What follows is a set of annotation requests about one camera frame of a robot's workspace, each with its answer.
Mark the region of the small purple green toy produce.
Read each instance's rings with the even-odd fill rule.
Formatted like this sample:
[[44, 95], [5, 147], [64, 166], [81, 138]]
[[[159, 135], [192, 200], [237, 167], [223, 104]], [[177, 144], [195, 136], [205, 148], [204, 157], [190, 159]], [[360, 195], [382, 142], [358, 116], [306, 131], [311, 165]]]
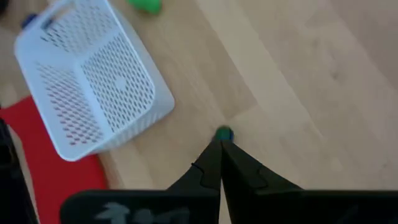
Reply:
[[216, 140], [234, 141], [234, 131], [229, 126], [220, 126], [217, 128], [213, 138]]

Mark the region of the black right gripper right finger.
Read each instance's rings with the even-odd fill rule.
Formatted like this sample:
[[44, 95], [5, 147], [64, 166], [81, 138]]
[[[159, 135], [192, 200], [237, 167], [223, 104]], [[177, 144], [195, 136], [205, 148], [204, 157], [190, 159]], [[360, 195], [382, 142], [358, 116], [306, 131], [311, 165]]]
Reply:
[[240, 184], [255, 194], [275, 194], [300, 191], [301, 187], [277, 174], [232, 141], [224, 140], [223, 180], [231, 180], [233, 186]]

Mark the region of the white perforated plastic basket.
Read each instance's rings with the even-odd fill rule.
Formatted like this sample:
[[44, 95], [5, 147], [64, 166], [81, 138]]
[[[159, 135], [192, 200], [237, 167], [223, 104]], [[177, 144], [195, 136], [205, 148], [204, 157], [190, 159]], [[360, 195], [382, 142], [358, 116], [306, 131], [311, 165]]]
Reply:
[[55, 0], [23, 28], [14, 53], [65, 161], [116, 149], [175, 106], [138, 34], [109, 0]]

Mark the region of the red folded cloth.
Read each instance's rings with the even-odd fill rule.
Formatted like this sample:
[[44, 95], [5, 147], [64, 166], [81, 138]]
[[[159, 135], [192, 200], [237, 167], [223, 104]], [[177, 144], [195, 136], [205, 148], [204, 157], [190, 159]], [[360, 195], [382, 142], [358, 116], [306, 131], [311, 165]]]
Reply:
[[57, 154], [32, 97], [0, 109], [0, 118], [22, 141], [40, 224], [60, 224], [60, 207], [69, 196], [109, 188], [97, 156], [68, 162]]

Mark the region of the blue toy produce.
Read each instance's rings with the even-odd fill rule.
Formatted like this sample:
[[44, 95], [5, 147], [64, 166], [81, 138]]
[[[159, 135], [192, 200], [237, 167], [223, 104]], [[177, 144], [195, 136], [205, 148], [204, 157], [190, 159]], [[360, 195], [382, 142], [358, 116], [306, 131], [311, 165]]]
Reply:
[[27, 15], [21, 22], [21, 29], [25, 29], [36, 17], [36, 13], [31, 13]]

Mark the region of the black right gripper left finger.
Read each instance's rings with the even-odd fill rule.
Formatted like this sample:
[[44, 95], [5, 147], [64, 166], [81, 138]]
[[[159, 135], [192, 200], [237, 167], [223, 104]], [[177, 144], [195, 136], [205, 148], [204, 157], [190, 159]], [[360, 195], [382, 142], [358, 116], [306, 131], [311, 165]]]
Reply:
[[220, 190], [222, 147], [211, 141], [190, 168], [168, 190]]

